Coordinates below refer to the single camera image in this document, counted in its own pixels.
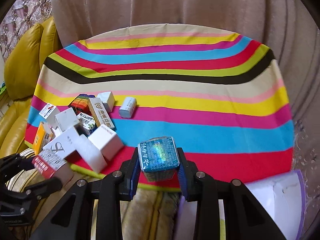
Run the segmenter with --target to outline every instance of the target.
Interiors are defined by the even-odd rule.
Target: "cardboard box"
[[[88,104],[92,117],[98,127],[104,124],[111,129],[115,128],[100,98],[89,98]]]
[[[111,113],[113,106],[115,105],[115,98],[114,98],[112,92],[99,93],[97,95],[97,98],[101,99],[107,113]]]
[[[75,145],[79,155],[94,172],[100,173],[107,166],[101,151],[84,134],[79,136]]]
[[[41,115],[49,125],[56,129],[58,124],[56,123],[55,115],[58,113],[60,113],[60,111],[56,106],[47,103],[45,107],[42,108],[39,115]]]
[[[122,118],[131,118],[136,108],[137,100],[133,97],[126,97],[119,108],[119,115]]]
[[[78,137],[79,134],[76,128],[72,126],[45,145],[43,149],[51,150],[60,158],[64,159],[76,150],[73,141]]]
[[[79,128],[81,132],[86,136],[89,136],[94,132],[94,130],[96,130],[96,122],[94,121],[94,118],[92,116],[85,113],[79,113],[77,115],[77,118],[80,121]]]
[[[67,161],[50,150],[43,150],[33,158],[32,164],[45,179],[57,177],[63,185],[73,177],[73,171]]]
[[[76,114],[86,113],[90,114],[88,99],[95,98],[94,95],[80,94],[77,96],[68,107],[71,107]]]
[[[88,139],[100,150],[108,161],[111,161],[123,147],[123,143],[117,133],[104,124],[100,125]]]
[[[64,132],[71,126],[78,127],[80,122],[72,108],[68,108],[55,116],[56,124],[61,132]]]
[[[48,123],[40,122],[35,140],[33,141],[33,149],[35,151],[35,155],[38,155],[42,148],[50,142],[53,133],[49,127]]]
[[[173,137],[159,137],[138,144],[140,167],[147,181],[171,179],[180,165]]]

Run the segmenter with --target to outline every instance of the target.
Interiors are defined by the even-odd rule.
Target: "metal screw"
[[[85,180],[84,179],[80,179],[77,181],[77,186],[82,187],[85,185]]]
[[[122,172],[121,171],[114,171],[113,173],[112,173],[112,176],[114,176],[114,177],[120,177],[122,175]]]
[[[235,185],[235,186],[240,186],[241,185],[241,181],[239,181],[239,179],[234,179],[232,181],[232,184]]]
[[[198,178],[204,178],[205,173],[204,173],[203,171],[197,171],[197,172],[196,172],[196,176],[197,176]]]

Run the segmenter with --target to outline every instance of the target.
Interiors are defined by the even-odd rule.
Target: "orange box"
[[[50,142],[52,135],[53,133],[48,123],[40,122],[35,140],[33,141],[33,149],[35,151],[35,155],[38,155],[42,151],[42,148]]]

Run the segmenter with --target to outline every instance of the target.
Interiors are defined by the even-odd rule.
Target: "table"
[[[110,114],[125,147],[101,174],[79,155],[68,161],[101,178],[130,159],[141,141],[173,136],[188,160],[215,179],[243,182],[289,171],[293,124],[270,48],[237,33],[183,24],[133,26],[76,42],[44,62],[32,99],[25,143],[31,147],[46,103],[61,111],[79,94],[112,91]],[[118,109],[137,99],[132,119]],[[140,186],[177,191],[172,180]]]

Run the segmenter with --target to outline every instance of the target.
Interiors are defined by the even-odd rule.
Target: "white box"
[[[88,139],[108,161],[123,147],[123,143],[117,133],[104,124],[100,125]]]
[[[79,134],[76,128],[72,126],[45,145],[43,149],[49,149],[57,154],[60,158],[64,159],[76,150],[73,142],[78,137]]]
[[[47,103],[45,107],[42,108],[39,115],[41,115],[49,125],[51,125],[54,129],[56,129],[58,124],[56,123],[56,120],[54,117],[58,113],[60,113],[60,111],[56,106]]]
[[[72,108],[68,108],[55,116],[56,124],[61,132],[64,132],[68,128],[77,127],[80,122]]]
[[[84,134],[78,137],[75,145],[76,151],[94,172],[99,173],[107,166],[100,150]]]
[[[100,98],[89,98],[88,106],[97,126],[105,124],[111,129],[115,128]]]
[[[111,113],[113,106],[115,105],[115,98],[112,92],[103,92],[97,95],[97,98],[100,98],[104,108],[106,109],[107,113]]]
[[[136,108],[137,100],[133,97],[126,97],[119,108],[119,115],[122,118],[131,118]]]

